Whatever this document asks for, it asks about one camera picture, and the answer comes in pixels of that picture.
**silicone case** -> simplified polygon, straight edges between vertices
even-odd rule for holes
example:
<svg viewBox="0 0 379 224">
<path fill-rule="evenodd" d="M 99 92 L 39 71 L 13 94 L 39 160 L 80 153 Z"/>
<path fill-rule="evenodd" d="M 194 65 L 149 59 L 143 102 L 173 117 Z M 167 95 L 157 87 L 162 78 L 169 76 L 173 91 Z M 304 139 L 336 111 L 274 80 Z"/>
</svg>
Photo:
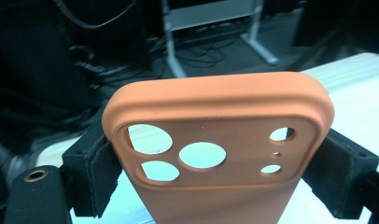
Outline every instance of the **silicone case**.
<svg viewBox="0 0 379 224">
<path fill-rule="evenodd" d="M 157 223 L 277 223 L 307 164 L 333 121 L 323 87 L 300 73 L 278 72 L 144 81 L 119 89 L 103 114 L 105 135 Z M 133 149 L 128 127 L 149 124 L 169 133 L 172 146 L 148 155 Z M 271 133 L 293 134 L 274 141 Z M 188 166 L 179 153 L 207 142 L 226 152 L 218 166 Z M 148 161 L 179 172 L 149 180 Z M 271 174 L 261 170 L 279 169 Z"/>
</svg>

